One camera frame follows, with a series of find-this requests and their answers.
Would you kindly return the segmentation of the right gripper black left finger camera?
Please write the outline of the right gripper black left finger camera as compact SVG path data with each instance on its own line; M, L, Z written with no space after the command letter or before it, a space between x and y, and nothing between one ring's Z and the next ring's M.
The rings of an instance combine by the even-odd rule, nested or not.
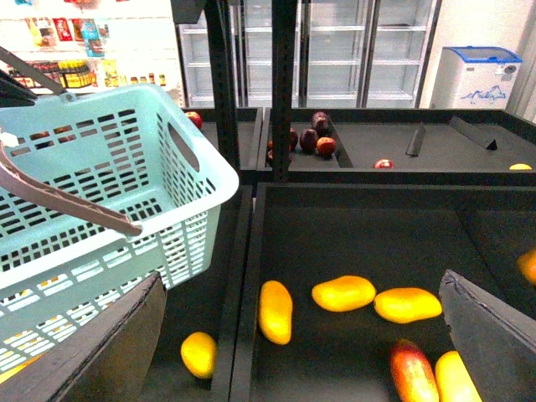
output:
M3 401L136 401L160 337L158 273L1 385Z

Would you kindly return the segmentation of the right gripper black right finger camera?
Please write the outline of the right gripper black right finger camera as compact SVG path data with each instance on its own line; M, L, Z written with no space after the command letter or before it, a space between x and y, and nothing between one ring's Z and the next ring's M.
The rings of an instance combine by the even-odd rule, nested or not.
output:
M535 400L535 321L452 270L439 296L451 341L484 401Z

